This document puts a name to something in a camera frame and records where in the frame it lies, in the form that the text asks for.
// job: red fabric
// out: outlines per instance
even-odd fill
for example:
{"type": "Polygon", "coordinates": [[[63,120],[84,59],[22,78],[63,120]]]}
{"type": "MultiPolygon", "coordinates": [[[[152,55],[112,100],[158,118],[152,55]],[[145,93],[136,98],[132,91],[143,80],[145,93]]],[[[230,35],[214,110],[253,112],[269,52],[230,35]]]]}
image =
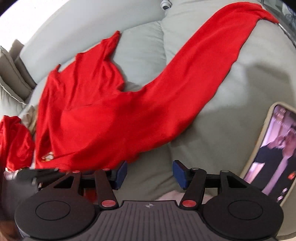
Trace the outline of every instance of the red fabric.
{"type": "Polygon", "coordinates": [[[34,142],[17,116],[4,116],[0,122],[0,163],[10,171],[31,166],[34,142]]]}
{"type": "Polygon", "coordinates": [[[260,5],[230,4],[216,12],[163,72],[137,92],[111,62],[120,33],[48,76],[36,128],[36,167],[113,168],[168,143],[214,96],[256,23],[278,23],[260,5]],[[53,152],[54,159],[42,162],[53,152]]]}

